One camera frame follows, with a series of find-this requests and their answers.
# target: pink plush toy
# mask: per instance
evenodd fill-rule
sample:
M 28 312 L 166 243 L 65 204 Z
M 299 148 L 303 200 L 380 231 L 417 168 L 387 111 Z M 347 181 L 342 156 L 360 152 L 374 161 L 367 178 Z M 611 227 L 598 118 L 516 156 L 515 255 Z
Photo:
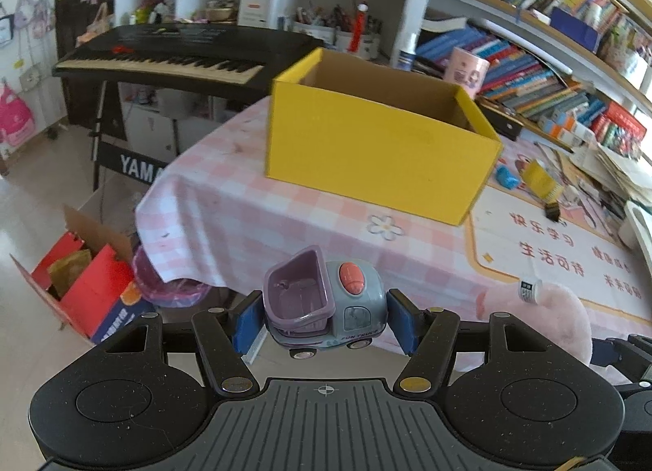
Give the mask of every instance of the pink plush toy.
M 478 320 L 489 320 L 489 315 L 497 311 L 511 313 L 588 365 L 593 344 L 589 316 L 582 302 L 562 285 L 538 283 L 529 296 L 521 296 L 520 282 L 497 285 L 480 294 L 476 301 Z

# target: gray ribbed panel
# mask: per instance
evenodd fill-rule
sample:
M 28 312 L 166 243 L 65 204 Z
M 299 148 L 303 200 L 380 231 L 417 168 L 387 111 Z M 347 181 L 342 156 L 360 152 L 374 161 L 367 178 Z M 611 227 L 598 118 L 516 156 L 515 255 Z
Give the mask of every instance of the gray ribbed panel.
M 328 389 L 328 395 L 320 392 Z M 221 405 L 188 447 L 142 471 L 509 471 L 471 452 L 434 408 L 380 381 L 273 380 Z M 614 471 L 606 461 L 578 468 Z M 43 471 L 69 471 L 51 464 Z

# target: flower pattern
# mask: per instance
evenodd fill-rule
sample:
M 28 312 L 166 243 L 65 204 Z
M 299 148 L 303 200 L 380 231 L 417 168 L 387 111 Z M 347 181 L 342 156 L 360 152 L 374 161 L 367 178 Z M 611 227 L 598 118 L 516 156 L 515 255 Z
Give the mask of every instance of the flower pattern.
M 367 225 L 369 233 L 382 235 L 386 241 L 394 241 L 397 237 L 405 235 L 405 231 L 394 224 L 394 219 L 389 215 L 369 215 L 370 224 Z

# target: red tassel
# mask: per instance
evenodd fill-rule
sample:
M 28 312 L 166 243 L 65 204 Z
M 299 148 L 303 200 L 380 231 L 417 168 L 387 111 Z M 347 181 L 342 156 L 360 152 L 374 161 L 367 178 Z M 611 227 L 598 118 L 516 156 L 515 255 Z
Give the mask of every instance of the red tassel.
M 351 38 L 351 43 L 349 44 L 348 52 L 349 53 L 358 53 L 358 48 L 360 48 L 360 39 L 363 36 L 364 30 L 364 18 L 366 17 L 366 12 L 369 9 L 367 4 L 358 5 L 358 14 L 355 17 L 355 26 L 353 27 L 353 38 Z

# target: open box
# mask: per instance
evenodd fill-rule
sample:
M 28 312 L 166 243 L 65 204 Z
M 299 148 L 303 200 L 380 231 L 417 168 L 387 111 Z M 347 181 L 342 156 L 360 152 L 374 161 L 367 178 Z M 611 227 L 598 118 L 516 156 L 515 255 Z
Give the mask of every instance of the open box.
M 266 175 L 461 224 L 502 143 L 457 85 L 316 49 L 274 82 Z
M 103 217 L 105 211 L 109 218 L 120 218 L 120 221 L 114 223 L 121 223 L 128 230 L 129 210 L 124 215 L 112 216 L 112 213 L 115 214 L 112 206 L 120 202 L 120 197 L 124 201 L 128 192 L 139 193 L 136 190 L 139 185 L 138 182 L 115 175 L 91 196 L 81 210 L 64 205 L 66 233 L 32 273 L 12 256 L 24 279 L 57 317 L 95 344 L 102 342 L 139 314 L 154 311 L 154 306 L 141 298 L 134 284 L 130 238 L 95 220 L 99 213 Z M 90 249 L 93 260 L 63 298 L 59 299 L 50 281 L 48 267 L 61 257 L 82 248 Z

